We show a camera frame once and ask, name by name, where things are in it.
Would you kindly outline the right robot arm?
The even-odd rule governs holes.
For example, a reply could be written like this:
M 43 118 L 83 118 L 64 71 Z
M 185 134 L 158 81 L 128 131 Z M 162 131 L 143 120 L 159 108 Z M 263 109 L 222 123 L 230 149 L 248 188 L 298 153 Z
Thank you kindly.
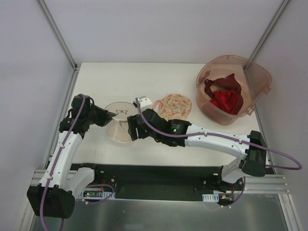
M 248 135 L 216 133 L 185 120 L 161 118 L 154 110 L 128 117 L 128 133 L 132 141 L 153 138 L 170 147 L 199 147 L 229 154 L 235 159 L 220 168 L 217 186 L 229 189 L 245 176 L 263 177 L 266 174 L 266 151 L 258 131 Z

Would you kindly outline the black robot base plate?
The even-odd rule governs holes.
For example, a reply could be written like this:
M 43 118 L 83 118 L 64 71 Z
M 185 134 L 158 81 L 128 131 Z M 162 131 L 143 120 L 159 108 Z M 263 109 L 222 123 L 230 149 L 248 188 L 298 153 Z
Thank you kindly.
M 202 201 L 214 192 L 239 192 L 250 177 L 234 184 L 221 180 L 220 167 L 143 166 L 114 164 L 72 164 L 70 170 L 94 169 L 94 183 L 115 199 L 157 201 Z

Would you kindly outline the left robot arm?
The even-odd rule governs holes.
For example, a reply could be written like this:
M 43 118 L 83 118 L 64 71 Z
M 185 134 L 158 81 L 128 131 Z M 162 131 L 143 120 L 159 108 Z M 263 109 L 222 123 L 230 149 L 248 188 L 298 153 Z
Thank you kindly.
M 36 186 L 27 190 L 27 198 L 36 216 L 70 218 L 77 196 L 89 185 L 97 187 L 102 176 L 96 164 L 83 164 L 68 178 L 74 156 L 91 125 L 106 126 L 116 114 L 95 105 L 87 95 L 73 98 L 67 116 L 60 122 L 56 148 L 50 163 Z

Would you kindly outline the white mesh laundry bag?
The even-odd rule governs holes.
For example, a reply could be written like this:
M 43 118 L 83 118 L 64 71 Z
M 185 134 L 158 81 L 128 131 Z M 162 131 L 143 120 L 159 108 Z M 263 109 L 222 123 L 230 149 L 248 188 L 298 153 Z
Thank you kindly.
M 109 137 L 118 143 L 130 143 L 128 133 L 128 117 L 137 114 L 137 108 L 128 102 L 114 102 L 105 107 L 105 110 L 115 113 L 112 121 L 107 125 Z

